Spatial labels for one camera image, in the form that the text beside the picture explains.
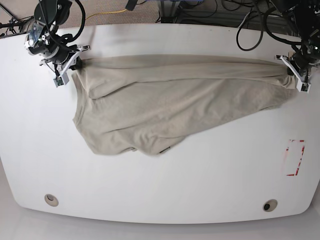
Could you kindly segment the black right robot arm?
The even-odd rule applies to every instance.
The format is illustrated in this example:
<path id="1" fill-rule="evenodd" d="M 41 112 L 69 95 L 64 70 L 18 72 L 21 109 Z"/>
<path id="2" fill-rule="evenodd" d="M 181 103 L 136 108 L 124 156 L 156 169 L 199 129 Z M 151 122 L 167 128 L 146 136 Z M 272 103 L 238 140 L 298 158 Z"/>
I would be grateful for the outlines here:
<path id="1" fill-rule="evenodd" d="M 34 10 L 35 21 L 24 42 L 24 47 L 30 55 L 43 57 L 40 61 L 41 66 L 52 63 L 53 67 L 50 70 L 54 72 L 54 81 L 58 86 L 66 84 L 67 70 L 74 71 L 82 68 L 80 53 L 90 48 L 88 45 L 69 45 L 80 37 L 86 23 L 83 4 L 79 0 L 75 3 L 81 11 L 81 24 L 75 35 L 57 34 L 59 26 L 67 21 L 73 2 L 71 0 L 40 0 Z"/>

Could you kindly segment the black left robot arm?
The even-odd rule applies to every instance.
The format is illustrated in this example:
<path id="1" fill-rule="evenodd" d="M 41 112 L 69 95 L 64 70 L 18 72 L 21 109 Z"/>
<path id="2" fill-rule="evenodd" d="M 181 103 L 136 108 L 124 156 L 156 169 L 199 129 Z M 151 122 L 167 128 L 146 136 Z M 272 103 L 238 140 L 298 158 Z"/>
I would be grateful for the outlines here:
<path id="1" fill-rule="evenodd" d="M 295 53 L 288 62 L 304 82 L 311 68 L 320 63 L 320 2 L 318 0 L 272 0 L 273 8 L 263 17 L 266 32 L 273 39 L 290 45 Z M 289 41 L 273 35 L 267 28 L 268 16 L 277 10 L 289 28 L 300 37 L 300 41 Z"/>

